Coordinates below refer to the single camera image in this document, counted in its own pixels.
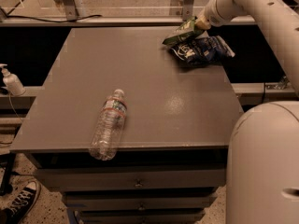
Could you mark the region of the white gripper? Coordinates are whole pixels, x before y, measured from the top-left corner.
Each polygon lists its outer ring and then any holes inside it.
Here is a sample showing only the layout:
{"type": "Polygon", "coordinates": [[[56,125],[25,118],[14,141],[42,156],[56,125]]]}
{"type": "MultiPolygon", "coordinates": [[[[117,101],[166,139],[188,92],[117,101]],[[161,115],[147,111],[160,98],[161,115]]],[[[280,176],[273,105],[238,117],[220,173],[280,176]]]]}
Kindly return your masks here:
{"type": "Polygon", "coordinates": [[[209,0],[206,4],[204,14],[198,15],[195,20],[195,25],[202,30],[208,30],[212,26],[220,27],[227,23],[224,18],[225,7],[227,2],[225,0],[209,0]]]}

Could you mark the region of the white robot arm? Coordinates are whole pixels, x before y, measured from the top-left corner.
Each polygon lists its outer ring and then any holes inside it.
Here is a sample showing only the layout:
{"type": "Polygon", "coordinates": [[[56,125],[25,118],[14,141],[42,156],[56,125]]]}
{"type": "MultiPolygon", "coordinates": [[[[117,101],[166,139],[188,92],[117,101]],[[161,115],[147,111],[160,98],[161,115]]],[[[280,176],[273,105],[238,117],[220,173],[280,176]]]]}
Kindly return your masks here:
{"type": "MultiPolygon", "coordinates": [[[[299,14],[283,0],[209,0],[205,26],[249,16],[277,65],[262,66],[261,82],[285,77],[299,92],[299,14]]],[[[247,110],[232,130],[226,171],[225,224],[299,224],[299,102],[276,100],[247,110]]]]}

